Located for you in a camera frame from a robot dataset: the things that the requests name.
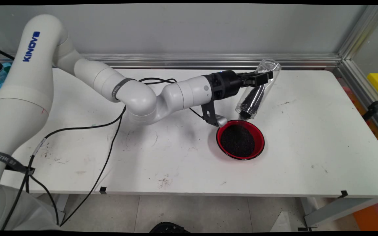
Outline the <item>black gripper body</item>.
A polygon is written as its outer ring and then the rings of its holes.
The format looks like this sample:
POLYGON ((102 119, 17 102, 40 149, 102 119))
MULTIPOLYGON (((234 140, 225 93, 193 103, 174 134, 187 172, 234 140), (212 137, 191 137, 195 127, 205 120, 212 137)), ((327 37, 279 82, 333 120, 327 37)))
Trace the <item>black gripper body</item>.
POLYGON ((211 88, 209 102, 235 96, 242 87, 242 80, 232 70, 204 75, 211 88))

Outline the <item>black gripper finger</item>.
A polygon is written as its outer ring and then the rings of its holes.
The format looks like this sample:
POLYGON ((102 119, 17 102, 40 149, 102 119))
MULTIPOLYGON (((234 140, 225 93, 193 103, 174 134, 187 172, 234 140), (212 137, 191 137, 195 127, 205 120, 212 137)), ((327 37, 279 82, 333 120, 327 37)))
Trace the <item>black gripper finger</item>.
POLYGON ((238 73, 238 79, 242 81, 241 87, 258 87, 267 84, 268 80, 273 79, 273 71, 265 73, 238 73))

